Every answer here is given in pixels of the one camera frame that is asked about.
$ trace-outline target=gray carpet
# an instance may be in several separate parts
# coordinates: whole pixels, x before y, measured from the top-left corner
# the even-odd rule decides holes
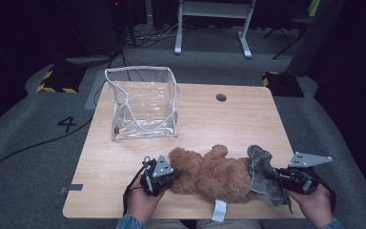
[[[280,32],[263,38],[267,31],[249,31],[247,40],[253,58],[246,59],[237,40],[237,30],[187,31],[181,55],[173,53],[173,36],[146,49],[125,48],[124,54],[135,66],[169,67],[177,83],[262,86],[262,73],[286,70],[296,46],[272,60],[286,46]],[[112,62],[112,68],[123,66],[121,56]],[[26,85],[28,96],[0,118],[0,159],[48,141],[0,163],[0,229],[114,228],[116,219],[66,219],[62,215],[66,196],[59,194],[61,187],[71,183],[106,67],[89,68],[79,94],[37,92],[49,65],[30,76]],[[335,216],[346,228],[366,228],[364,177],[336,125],[314,100],[315,82],[308,76],[298,81],[304,98],[274,98],[292,147],[295,151],[334,159],[316,170],[337,193]],[[66,134],[66,127],[57,123],[69,116],[77,124],[70,133],[81,129],[50,141]],[[306,219],[262,222],[266,229],[312,228]]]

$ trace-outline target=clear plastic bag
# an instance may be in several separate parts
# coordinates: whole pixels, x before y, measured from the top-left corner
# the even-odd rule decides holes
[[[181,92],[167,67],[106,69],[114,101],[112,140],[177,136]]]

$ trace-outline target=plush toy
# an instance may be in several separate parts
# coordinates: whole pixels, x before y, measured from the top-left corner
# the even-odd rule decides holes
[[[246,203],[252,198],[249,166],[251,159],[226,158],[227,147],[215,145],[204,156],[194,151],[175,148],[169,162],[181,171],[171,191],[176,194],[199,194],[208,202],[216,199],[227,203]]]

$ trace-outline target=denim sleeve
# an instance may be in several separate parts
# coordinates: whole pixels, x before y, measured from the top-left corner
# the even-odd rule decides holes
[[[334,219],[330,224],[323,227],[323,229],[344,229],[339,220]]]
[[[143,229],[144,224],[132,215],[126,214],[124,217],[118,221],[117,227],[115,229]]]

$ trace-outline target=hand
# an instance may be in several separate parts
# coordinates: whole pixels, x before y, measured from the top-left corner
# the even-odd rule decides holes
[[[305,218],[315,228],[322,228],[334,220],[329,191],[323,185],[319,184],[316,190],[309,195],[298,194],[290,190],[288,194],[299,204]]]
[[[141,180],[141,176],[132,184],[127,209],[128,214],[145,224],[153,215],[159,200],[162,199],[165,192],[160,193],[157,197],[149,196],[142,189],[139,180]]]

